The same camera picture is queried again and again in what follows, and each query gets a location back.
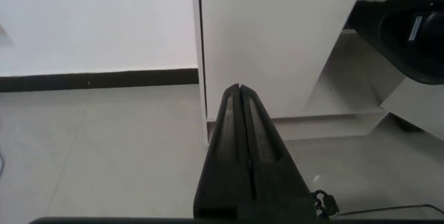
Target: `black plastic object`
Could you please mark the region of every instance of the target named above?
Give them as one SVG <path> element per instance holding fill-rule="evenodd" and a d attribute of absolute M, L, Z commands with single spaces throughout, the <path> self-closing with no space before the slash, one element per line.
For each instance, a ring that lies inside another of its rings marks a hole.
<path fill-rule="evenodd" d="M 358 1 L 348 24 L 407 77 L 444 84 L 444 0 Z"/>
<path fill-rule="evenodd" d="M 316 221 L 314 200 L 257 94 L 223 94 L 194 198 L 194 218 Z"/>

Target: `cable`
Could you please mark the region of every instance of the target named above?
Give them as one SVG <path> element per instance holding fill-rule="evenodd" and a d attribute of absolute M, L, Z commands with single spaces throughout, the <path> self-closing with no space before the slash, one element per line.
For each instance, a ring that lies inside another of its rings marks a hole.
<path fill-rule="evenodd" d="M 0 177 L 1 175 L 3 175 L 3 168 L 5 167 L 5 160 L 3 159 L 3 156 L 0 153 L 0 162 L 1 162 L 1 167 L 0 167 Z"/>

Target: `white shelf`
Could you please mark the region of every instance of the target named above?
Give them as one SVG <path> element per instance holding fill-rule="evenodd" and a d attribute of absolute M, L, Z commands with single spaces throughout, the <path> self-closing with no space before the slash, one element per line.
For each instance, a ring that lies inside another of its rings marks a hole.
<path fill-rule="evenodd" d="M 354 137 L 367 135 L 386 116 L 385 112 L 347 114 L 340 116 L 296 117 L 271 119 L 282 141 L 318 139 L 326 137 Z M 214 122 L 207 122 L 208 140 Z"/>
<path fill-rule="evenodd" d="M 298 117 L 383 112 L 354 60 L 334 51 Z"/>

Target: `white wall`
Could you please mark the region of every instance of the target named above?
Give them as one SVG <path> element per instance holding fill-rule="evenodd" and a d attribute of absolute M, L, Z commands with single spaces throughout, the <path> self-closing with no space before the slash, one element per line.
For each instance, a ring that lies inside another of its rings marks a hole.
<path fill-rule="evenodd" d="M 192 0 L 0 0 L 0 76 L 197 67 Z"/>

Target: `black cable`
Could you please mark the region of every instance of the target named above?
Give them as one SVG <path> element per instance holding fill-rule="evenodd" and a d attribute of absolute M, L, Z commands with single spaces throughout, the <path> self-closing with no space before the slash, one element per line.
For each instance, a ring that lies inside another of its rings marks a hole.
<path fill-rule="evenodd" d="M 347 215 L 353 215 L 353 214 L 365 214 L 370 212 L 378 212 L 378 211 L 386 211 L 386 210 L 394 210 L 394 209 L 406 209 L 406 208 L 414 208 L 414 207 L 431 207 L 435 209 L 436 211 L 444 214 L 444 211 L 433 206 L 430 204 L 422 204 L 422 205 L 407 205 L 407 206 L 400 206 L 400 207 L 385 207 L 380 209 L 368 209 L 368 210 L 361 210 L 361 211 L 353 211 L 353 212 L 347 212 L 347 213 L 340 213 L 338 216 L 347 216 Z"/>
<path fill-rule="evenodd" d="M 0 168 L 0 177 L 3 175 L 3 168 L 5 167 L 5 159 L 3 159 L 3 156 L 0 153 L 0 160 L 1 160 L 1 168 Z"/>
<path fill-rule="evenodd" d="M 328 195 L 328 193 L 325 193 L 325 191 L 323 191 L 323 190 L 316 190 L 315 192 L 313 192 L 313 194 L 314 194 L 316 197 L 318 197 L 318 194 L 322 194 L 322 195 L 324 195 L 324 196 L 327 196 L 327 195 Z"/>

